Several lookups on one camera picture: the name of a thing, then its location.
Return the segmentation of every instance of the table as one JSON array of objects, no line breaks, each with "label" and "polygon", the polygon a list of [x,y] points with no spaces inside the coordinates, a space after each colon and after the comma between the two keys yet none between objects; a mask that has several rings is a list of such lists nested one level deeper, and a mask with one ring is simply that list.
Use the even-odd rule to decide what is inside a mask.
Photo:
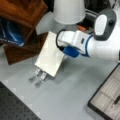
[{"label": "table", "polygon": [[0,47],[0,81],[42,120],[93,120],[86,105],[117,63],[67,58],[55,78],[36,88],[30,83],[36,57],[9,66]]}]

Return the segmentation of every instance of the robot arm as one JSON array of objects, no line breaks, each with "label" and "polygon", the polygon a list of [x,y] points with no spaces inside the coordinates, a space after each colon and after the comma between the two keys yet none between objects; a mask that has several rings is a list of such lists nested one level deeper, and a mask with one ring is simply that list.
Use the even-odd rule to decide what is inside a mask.
[{"label": "robot arm", "polygon": [[105,9],[99,13],[94,24],[94,33],[62,31],[57,40],[67,44],[63,52],[67,55],[96,57],[113,61],[120,60],[120,13]]}]

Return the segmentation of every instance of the gray table surface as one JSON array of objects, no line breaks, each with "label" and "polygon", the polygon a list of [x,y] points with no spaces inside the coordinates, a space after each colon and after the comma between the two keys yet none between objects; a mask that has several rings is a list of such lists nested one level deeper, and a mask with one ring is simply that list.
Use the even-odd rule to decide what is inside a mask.
[{"label": "gray table surface", "polygon": [[86,105],[117,63],[94,58],[67,58],[57,76],[40,87],[30,78],[37,57],[9,66],[0,48],[0,81],[42,120],[93,120]]}]

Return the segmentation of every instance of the black cable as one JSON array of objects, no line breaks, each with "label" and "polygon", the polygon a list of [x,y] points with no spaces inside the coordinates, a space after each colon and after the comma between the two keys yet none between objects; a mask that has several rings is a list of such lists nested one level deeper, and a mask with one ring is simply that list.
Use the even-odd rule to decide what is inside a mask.
[{"label": "black cable", "polygon": [[65,30],[65,29],[60,30],[60,31],[58,32],[57,36],[56,36],[56,46],[57,46],[57,48],[58,48],[60,51],[63,51],[63,50],[64,50],[64,47],[63,47],[63,46],[59,46],[59,45],[58,45],[58,36],[60,35],[60,33],[61,33],[62,31],[66,31],[66,30]]},{"label": "black cable", "polygon": [[116,2],[117,2],[117,0],[115,0],[115,3],[113,4],[112,9],[115,7]]}]

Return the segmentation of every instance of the white object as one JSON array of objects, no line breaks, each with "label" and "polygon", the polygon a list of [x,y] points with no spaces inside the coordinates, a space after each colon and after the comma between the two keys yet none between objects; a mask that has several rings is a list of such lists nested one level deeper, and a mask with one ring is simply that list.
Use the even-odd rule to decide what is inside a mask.
[{"label": "white object", "polygon": [[[81,31],[70,32],[64,31],[58,36],[58,40],[69,45],[78,48],[81,54],[87,57],[96,57],[100,59],[119,61],[120,60],[120,14],[117,10],[114,10],[117,16],[117,20],[112,33],[105,41],[96,40],[94,36],[90,37],[89,34]],[[95,33],[97,35],[103,35],[107,24],[107,18],[105,15],[100,15],[96,19]]]},{"label": "white object", "polygon": [[85,17],[84,0],[55,0],[54,18],[62,24],[75,24]]},{"label": "white object", "polygon": [[49,31],[53,31],[55,33],[59,32],[61,29],[64,29],[66,26],[58,23],[54,20],[54,15],[52,12],[48,12],[45,14],[39,23],[36,26],[36,33],[40,35],[42,33],[46,33]]},{"label": "white object", "polygon": [[55,39],[56,34],[49,32],[35,63],[42,71],[45,71],[53,77],[55,77],[64,58],[64,54],[56,47]]},{"label": "white object", "polygon": [[103,35],[107,24],[107,17],[100,15],[96,20],[95,33],[96,35]]}]

